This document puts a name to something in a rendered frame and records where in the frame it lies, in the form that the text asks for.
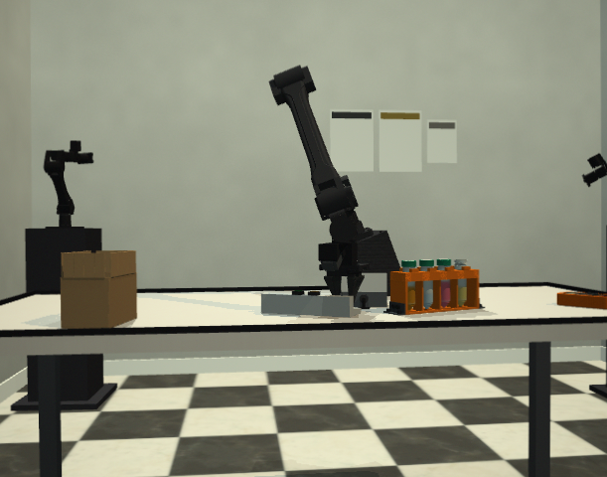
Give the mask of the orange digital multimeter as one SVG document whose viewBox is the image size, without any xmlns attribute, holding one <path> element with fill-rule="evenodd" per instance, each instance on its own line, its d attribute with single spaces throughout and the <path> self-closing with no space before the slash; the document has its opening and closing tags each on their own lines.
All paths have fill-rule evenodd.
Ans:
<svg viewBox="0 0 607 477">
<path fill-rule="evenodd" d="M 556 304 L 564 306 L 607 309 L 607 294 L 571 291 L 559 292 L 557 293 Z"/>
</svg>

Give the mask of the brown cardboard box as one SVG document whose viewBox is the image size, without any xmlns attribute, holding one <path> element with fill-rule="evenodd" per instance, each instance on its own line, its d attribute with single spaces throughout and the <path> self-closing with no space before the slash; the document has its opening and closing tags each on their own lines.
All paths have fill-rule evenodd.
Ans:
<svg viewBox="0 0 607 477">
<path fill-rule="evenodd" d="M 137 318 L 136 250 L 66 252 L 61 327 L 113 328 Z"/>
</svg>

